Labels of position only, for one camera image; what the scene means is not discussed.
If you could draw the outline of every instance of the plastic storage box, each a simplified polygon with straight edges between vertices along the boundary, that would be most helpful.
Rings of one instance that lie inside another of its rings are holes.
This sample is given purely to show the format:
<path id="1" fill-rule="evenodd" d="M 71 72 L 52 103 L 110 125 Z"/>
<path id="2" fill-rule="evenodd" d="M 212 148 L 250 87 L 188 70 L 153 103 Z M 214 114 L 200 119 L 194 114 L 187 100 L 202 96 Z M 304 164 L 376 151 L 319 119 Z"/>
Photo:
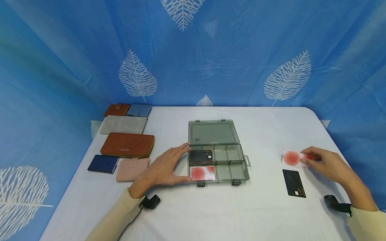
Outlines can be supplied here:
<path id="1" fill-rule="evenodd" d="M 189 142 L 192 150 L 188 171 L 192 183 L 204 187 L 211 182 L 240 185 L 249 180 L 247 167 L 251 165 L 232 120 L 190 121 Z"/>

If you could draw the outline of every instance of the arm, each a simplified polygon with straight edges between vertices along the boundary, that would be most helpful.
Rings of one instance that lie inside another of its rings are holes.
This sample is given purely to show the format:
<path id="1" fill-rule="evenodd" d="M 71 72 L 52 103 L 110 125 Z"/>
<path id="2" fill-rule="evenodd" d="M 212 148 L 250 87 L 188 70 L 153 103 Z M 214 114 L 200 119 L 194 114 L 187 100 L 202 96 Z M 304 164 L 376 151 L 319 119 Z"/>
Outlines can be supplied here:
<path id="1" fill-rule="evenodd" d="M 146 191 L 155 185 L 174 185 L 182 182 L 191 182 L 190 177 L 177 177 L 174 168 L 181 156 L 190 151 L 186 148 L 189 143 L 170 148 L 135 179 L 130 188 L 125 189 L 117 203 L 105 214 L 94 227 L 85 241 L 117 241 L 139 214 L 140 203 Z"/>
<path id="2" fill-rule="evenodd" d="M 338 182 L 347 192 L 352 205 L 352 217 L 348 219 L 347 225 L 355 238 L 358 241 L 386 240 L 386 214 L 378 210 L 369 189 L 340 155 L 316 147 L 309 147 L 301 153 L 311 155 L 314 160 L 321 160 L 301 161 L 326 178 Z"/>

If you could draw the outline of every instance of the small brown wallet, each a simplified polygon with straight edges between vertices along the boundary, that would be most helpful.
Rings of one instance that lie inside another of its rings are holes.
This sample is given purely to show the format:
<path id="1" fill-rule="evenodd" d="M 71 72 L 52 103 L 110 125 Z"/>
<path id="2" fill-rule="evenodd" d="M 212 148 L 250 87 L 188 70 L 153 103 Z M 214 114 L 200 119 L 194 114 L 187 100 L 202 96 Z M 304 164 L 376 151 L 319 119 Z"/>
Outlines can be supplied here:
<path id="1" fill-rule="evenodd" d="M 123 159 L 118 167 L 117 182 L 134 181 L 149 166 L 149 158 Z"/>
<path id="2" fill-rule="evenodd" d="M 100 153 L 114 157 L 149 157 L 154 146 L 153 135 L 111 132 Z"/>
<path id="3" fill-rule="evenodd" d="M 125 116 L 129 108 L 129 104 L 111 104 L 106 110 L 105 117 L 108 115 Z"/>

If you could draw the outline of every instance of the sleeve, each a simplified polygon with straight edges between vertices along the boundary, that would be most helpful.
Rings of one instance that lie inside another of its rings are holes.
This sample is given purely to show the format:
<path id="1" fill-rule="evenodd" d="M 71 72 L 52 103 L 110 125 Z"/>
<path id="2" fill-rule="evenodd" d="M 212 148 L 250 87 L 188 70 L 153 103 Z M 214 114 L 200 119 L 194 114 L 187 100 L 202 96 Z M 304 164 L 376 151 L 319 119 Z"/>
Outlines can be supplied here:
<path id="1" fill-rule="evenodd" d="M 351 207 L 352 217 L 347 225 L 357 241 L 385 241 L 386 214 L 381 211 L 370 212 Z"/>
<path id="2" fill-rule="evenodd" d="M 117 241 L 126 226 L 139 214 L 141 210 L 139 205 L 144 197 L 133 199 L 129 189 L 125 189 L 115 205 L 99 221 L 85 241 Z"/>

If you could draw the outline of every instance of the white leaf pattern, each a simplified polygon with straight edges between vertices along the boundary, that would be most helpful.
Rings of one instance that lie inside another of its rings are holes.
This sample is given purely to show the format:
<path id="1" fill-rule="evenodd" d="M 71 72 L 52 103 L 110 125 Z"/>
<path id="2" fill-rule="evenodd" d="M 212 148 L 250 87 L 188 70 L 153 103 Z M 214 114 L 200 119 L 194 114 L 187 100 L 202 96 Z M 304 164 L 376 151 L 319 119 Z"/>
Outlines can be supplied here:
<path id="1" fill-rule="evenodd" d="M 91 136 L 95 137 L 95 135 L 98 133 L 99 127 L 102 124 L 101 121 L 91 121 Z"/>
<path id="2" fill-rule="evenodd" d="M 182 31 L 186 29 L 203 2 L 204 0 L 161 0 L 166 12 L 173 17 L 173 21 Z"/>
<path id="3" fill-rule="evenodd" d="M 324 128 L 326 128 L 326 130 L 327 130 L 327 127 L 328 127 L 328 125 L 330 124 L 330 120 L 320 120 L 320 122 L 322 123 L 322 125 L 324 126 Z"/>
<path id="4" fill-rule="evenodd" d="M 137 55 L 130 49 L 119 68 L 119 79 L 131 96 L 153 95 L 157 91 L 157 79 L 140 62 Z"/>
<path id="5" fill-rule="evenodd" d="M 264 94 L 269 99 L 288 99 L 297 94 L 311 76 L 308 50 L 283 64 L 270 74 L 264 85 Z"/>
<path id="6" fill-rule="evenodd" d="M 196 106 L 213 106 L 212 102 L 208 98 L 207 95 L 204 96 L 197 104 Z"/>
<path id="7" fill-rule="evenodd" d="M 48 195 L 47 178 L 35 167 L 0 170 L 0 241 L 26 226 Z"/>

